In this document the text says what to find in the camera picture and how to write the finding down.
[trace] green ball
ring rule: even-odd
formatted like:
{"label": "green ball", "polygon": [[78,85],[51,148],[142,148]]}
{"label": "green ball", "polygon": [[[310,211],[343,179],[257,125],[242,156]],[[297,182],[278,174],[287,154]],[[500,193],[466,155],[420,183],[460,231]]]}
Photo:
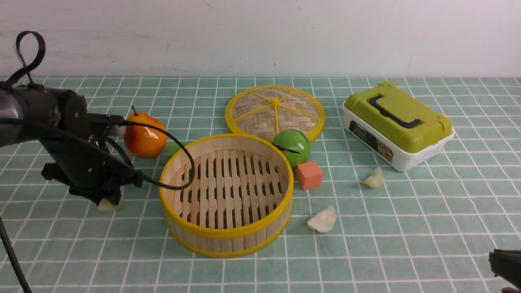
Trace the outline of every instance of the green ball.
{"label": "green ball", "polygon": [[[187,146],[187,142],[181,141],[181,144],[185,147]],[[182,151],[181,147],[174,141],[173,143],[168,144],[168,156],[173,157],[177,152]]]}
{"label": "green ball", "polygon": [[284,154],[292,169],[306,163],[311,156],[311,143],[307,136],[298,130],[281,131],[271,143]]}

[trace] foam block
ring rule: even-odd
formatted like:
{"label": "foam block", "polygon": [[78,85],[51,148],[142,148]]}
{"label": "foam block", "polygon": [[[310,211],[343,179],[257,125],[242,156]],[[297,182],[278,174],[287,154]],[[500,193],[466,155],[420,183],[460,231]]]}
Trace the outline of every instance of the foam block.
{"label": "foam block", "polygon": [[297,165],[296,177],[302,190],[318,188],[322,184],[322,170],[315,161]]}

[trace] yellow rim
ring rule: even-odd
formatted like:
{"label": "yellow rim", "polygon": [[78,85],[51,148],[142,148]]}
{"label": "yellow rim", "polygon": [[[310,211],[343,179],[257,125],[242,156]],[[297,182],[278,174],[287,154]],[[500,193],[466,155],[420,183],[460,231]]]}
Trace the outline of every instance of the yellow rim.
{"label": "yellow rim", "polygon": [[[317,108],[317,110],[318,110],[318,117],[314,117],[313,115],[310,115],[308,113],[304,113],[304,112],[299,111],[297,109],[286,107],[284,105],[280,105],[280,104],[272,105],[272,104],[269,104],[269,105],[266,105],[266,106],[263,106],[263,107],[259,107],[259,108],[255,109],[255,110],[252,110],[252,111],[242,115],[239,118],[233,119],[233,117],[232,117],[233,106],[235,105],[237,100],[242,98],[244,95],[249,93],[249,94],[255,95],[255,96],[257,96],[257,97],[259,97],[261,99],[269,101],[266,97],[264,97],[262,95],[259,95],[257,93],[254,93],[254,91],[259,90],[259,89],[264,89],[264,88],[280,88],[280,89],[285,89],[285,90],[292,91],[290,94],[287,94],[287,95],[281,97],[278,100],[279,102],[284,100],[285,98],[287,98],[288,96],[290,96],[290,95],[292,95],[294,93],[299,93],[299,94],[305,96]],[[306,136],[307,136],[307,138],[309,139],[310,142],[315,141],[320,136],[320,133],[322,132],[322,130],[324,128],[324,124],[326,122],[326,112],[324,112],[324,108],[322,108],[322,105],[319,103],[319,101],[316,100],[310,94],[308,94],[308,93],[306,93],[304,91],[301,91],[299,89],[295,89],[295,88],[287,87],[287,86],[277,86],[277,85],[274,85],[274,86],[260,86],[260,87],[254,87],[254,88],[251,88],[251,89],[248,89],[248,90],[240,92],[238,95],[233,97],[231,99],[231,101],[228,103],[228,106],[226,107],[226,111],[225,111],[225,120],[226,120],[226,125],[228,126],[228,130],[230,130],[231,133],[237,133],[237,134],[241,134],[241,135],[252,136],[252,135],[249,135],[248,133],[242,131],[239,127],[237,127],[237,125],[235,124],[235,121],[237,121],[237,120],[239,120],[239,119],[241,119],[241,118],[243,118],[245,116],[248,116],[248,115],[250,115],[250,114],[252,114],[252,113],[254,113],[256,111],[260,111],[260,110],[268,108],[268,107],[274,107],[276,133],[279,132],[279,122],[278,122],[278,116],[277,116],[277,107],[281,107],[281,108],[284,108],[284,109],[287,109],[287,110],[290,110],[290,111],[297,112],[297,113],[299,113],[301,115],[304,115],[304,116],[316,119],[317,120],[317,124],[315,125],[315,127],[313,127],[313,129],[310,132],[306,133]]]}
{"label": "yellow rim", "polygon": [[190,250],[190,251],[192,251],[192,252],[194,252],[196,254],[199,254],[199,255],[202,255],[204,257],[207,257],[207,258],[212,258],[212,259],[233,259],[233,258],[245,257],[247,255],[253,254],[253,253],[258,252],[258,251],[261,251],[261,250],[265,249],[266,247],[268,247],[270,244],[272,244],[277,238],[279,238],[279,236],[282,233],[282,231],[284,231],[284,229],[288,225],[288,222],[290,220],[290,215],[291,215],[291,212],[288,214],[288,217],[284,221],[284,224],[282,224],[282,227],[280,227],[275,232],[275,234],[273,234],[270,238],[266,239],[266,241],[262,242],[261,244],[259,244],[257,246],[254,246],[252,248],[249,248],[249,249],[246,249],[246,250],[242,250],[242,251],[237,251],[237,252],[212,252],[212,251],[202,250],[202,249],[199,249],[197,247],[193,247],[190,244],[188,244],[187,242],[183,241],[182,239],[179,239],[179,237],[174,232],[174,230],[172,229],[172,227],[170,226],[170,224],[168,223],[168,221],[166,219],[165,219],[165,223],[166,223],[166,225],[168,227],[168,230],[170,231],[170,233],[172,233],[172,235],[177,240],[177,242],[179,242],[186,249],[188,249],[188,250]]}
{"label": "yellow rim", "polygon": [[[269,226],[271,223],[273,223],[276,219],[280,217],[280,215],[283,214],[283,212],[288,207],[289,203],[291,202],[292,196],[293,196],[293,171],[291,169],[291,166],[286,159],[286,157],[282,154],[281,151],[279,151],[276,147],[274,147],[271,143],[266,142],[265,140],[262,140],[260,138],[249,136],[249,135],[241,135],[236,133],[227,133],[223,135],[215,135],[210,136],[207,138],[203,138],[200,140],[196,140],[187,146],[185,148],[190,151],[190,148],[193,147],[196,144],[213,140],[213,139],[220,139],[220,138],[246,138],[258,141],[269,148],[271,148],[274,152],[276,152],[284,161],[284,164],[286,165],[286,169],[288,170],[288,189],[282,199],[282,202],[278,207],[276,207],[273,212],[269,213],[266,217],[243,227],[239,228],[230,228],[230,229],[211,229],[206,227],[197,226],[195,224],[192,224],[183,218],[181,218],[178,214],[176,214],[173,209],[168,205],[166,201],[165,191],[166,189],[160,187],[159,188],[159,199],[161,200],[161,205],[167,212],[168,216],[183,230],[186,230],[189,233],[202,236],[202,237],[209,237],[209,238],[218,238],[218,239],[228,239],[228,238],[240,238],[244,237],[246,235],[250,235],[253,233],[256,233],[267,226]],[[165,168],[163,168],[163,172],[161,173],[160,182],[165,183],[165,175],[166,171],[170,167],[170,165],[175,161],[175,159],[181,155],[184,155],[184,152],[180,151],[177,152],[175,155],[173,155],[168,162],[165,165]]]}

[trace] storage box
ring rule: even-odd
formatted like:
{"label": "storage box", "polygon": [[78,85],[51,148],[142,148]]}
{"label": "storage box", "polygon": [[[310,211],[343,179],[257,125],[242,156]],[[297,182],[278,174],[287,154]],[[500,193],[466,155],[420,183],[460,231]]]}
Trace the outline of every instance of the storage box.
{"label": "storage box", "polygon": [[342,110],[344,128],[402,172],[439,154],[454,137],[447,117],[388,81],[350,95]]}

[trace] grid pattern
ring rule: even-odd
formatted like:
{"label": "grid pattern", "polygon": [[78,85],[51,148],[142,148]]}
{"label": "grid pattern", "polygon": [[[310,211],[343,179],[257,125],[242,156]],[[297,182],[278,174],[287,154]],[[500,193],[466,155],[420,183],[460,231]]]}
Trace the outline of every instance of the grid pattern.
{"label": "grid pattern", "polygon": [[[448,116],[456,135],[409,172],[394,171],[342,128],[347,97],[390,80]],[[125,188],[116,213],[101,213],[45,181],[51,158],[37,142],[0,149],[0,211],[34,291],[49,293],[500,292],[488,252],[521,248],[521,79],[45,77],[85,95],[89,111],[127,116],[134,105],[181,141],[226,133],[237,93],[281,84],[315,96],[326,112],[311,160],[322,186],[294,191],[281,237],[261,252],[209,260],[167,232],[155,186]],[[133,158],[158,179],[168,154]],[[386,183],[361,185],[381,166]],[[310,215],[333,205],[334,229],[314,234]],[[0,251],[0,292],[18,283]]]}

